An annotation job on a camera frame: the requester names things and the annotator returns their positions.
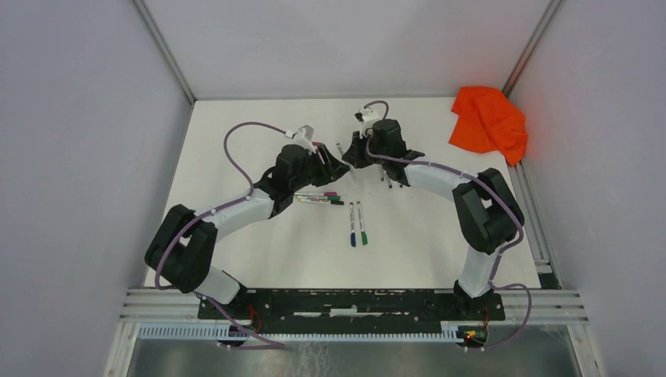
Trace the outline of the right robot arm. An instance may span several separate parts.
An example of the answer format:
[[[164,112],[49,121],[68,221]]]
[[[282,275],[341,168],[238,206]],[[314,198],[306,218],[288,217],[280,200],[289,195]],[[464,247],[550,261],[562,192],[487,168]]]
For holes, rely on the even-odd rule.
[[[345,162],[355,168],[378,165],[404,186],[450,200],[468,244],[466,260],[454,284],[453,308],[463,320],[485,311],[483,296],[497,287],[494,278],[504,252],[522,242],[525,217],[503,175],[495,168],[478,174],[435,163],[407,148],[395,119],[363,120],[353,133]]]

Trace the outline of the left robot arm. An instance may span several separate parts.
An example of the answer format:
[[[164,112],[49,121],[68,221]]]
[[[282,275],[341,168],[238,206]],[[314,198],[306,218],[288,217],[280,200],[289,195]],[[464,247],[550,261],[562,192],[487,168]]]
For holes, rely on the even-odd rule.
[[[307,186],[331,184],[349,173],[325,145],[308,152],[299,145],[282,147],[275,164],[252,183],[248,194],[201,214],[182,204],[171,207],[145,253],[145,263],[173,289],[197,293],[217,302],[228,320],[241,318],[247,300],[242,285],[212,266],[216,243],[255,222],[274,218]]]

